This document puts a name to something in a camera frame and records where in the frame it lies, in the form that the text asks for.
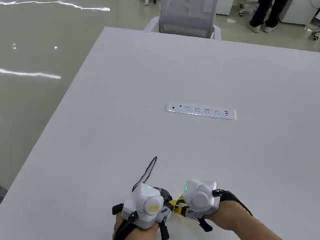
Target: white cabinet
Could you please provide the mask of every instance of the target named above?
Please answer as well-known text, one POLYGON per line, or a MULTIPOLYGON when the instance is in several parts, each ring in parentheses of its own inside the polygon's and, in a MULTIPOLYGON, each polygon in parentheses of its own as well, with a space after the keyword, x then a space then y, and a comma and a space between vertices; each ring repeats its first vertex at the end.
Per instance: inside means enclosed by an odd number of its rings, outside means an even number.
POLYGON ((283 23, 307 25, 320 7, 320 0, 289 0, 279 18, 283 23))

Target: glossy floor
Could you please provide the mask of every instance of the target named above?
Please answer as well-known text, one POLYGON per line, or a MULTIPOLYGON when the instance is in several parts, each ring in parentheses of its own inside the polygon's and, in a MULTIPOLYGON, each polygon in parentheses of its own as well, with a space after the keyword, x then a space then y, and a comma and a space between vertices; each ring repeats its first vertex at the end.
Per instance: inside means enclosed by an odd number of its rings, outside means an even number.
MULTIPOLYGON (((223 40, 320 51, 303 26, 255 34, 238 11, 216 17, 223 40)), ((103 27, 142 30, 159 12, 142 0, 0 2, 0 185, 11 186, 103 27)))

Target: gray office chair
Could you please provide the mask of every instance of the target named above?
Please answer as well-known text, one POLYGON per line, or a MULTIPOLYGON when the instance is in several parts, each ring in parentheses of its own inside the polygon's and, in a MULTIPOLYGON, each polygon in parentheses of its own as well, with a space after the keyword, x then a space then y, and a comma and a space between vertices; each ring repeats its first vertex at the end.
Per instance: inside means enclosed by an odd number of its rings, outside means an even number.
POLYGON ((0 185, 0 204, 3 201, 3 199, 5 198, 7 192, 8 192, 8 190, 5 189, 5 187, 0 185))
POLYGON ((221 30, 214 25, 218 0, 163 0, 160 17, 145 27, 151 32, 157 22, 159 32, 221 40, 221 30))

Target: black strap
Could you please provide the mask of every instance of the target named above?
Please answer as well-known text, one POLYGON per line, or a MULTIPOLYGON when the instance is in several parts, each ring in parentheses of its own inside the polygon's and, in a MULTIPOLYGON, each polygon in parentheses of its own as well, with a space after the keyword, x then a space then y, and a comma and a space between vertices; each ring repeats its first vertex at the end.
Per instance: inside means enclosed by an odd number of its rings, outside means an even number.
POLYGON ((161 239, 168 240, 170 236, 169 236, 168 228, 165 224, 165 220, 159 223, 159 227, 160 227, 161 239))
POLYGON ((204 219, 204 217, 202 218, 198 218, 199 221, 199 226, 207 233, 207 232, 211 232, 213 230, 212 226, 210 226, 206 220, 204 219))
POLYGON ((118 213, 120 213, 122 211, 122 209, 124 208, 124 204, 120 203, 118 205, 115 205, 112 207, 112 215, 117 215, 118 213))
POLYGON ((133 232, 137 225, 129 222, 128 220, 123 220, 119 228, 117 229, 113 240, 125 240, 133 232))
POLYGON ((253 216, 253 214, 251 213, 251 211, 246 207, 246 205, 244 205, 237 197, 236 195, 234 195, 232 192, 227 191, 227 190, 223 190, 223 189, 216 189, 212 191, 212 195, 214 197, 220 197, 220 202, 223 201, 234 201, 237 202, 238 204, 240 204, 251 216, 253 216))

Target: power strip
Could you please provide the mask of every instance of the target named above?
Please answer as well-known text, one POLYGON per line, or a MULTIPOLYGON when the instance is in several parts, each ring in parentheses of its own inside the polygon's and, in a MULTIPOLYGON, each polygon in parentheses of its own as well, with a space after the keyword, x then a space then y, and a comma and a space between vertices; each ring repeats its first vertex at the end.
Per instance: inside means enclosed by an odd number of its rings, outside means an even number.
POLYGON ((179 114, 191 114, 203 117, 236 120, 236 110, 227 109, 221 107, 204 106, 197 104, 185 104, 185 103, 168 103, 165 110, 167 112, 179 113, 179 114))

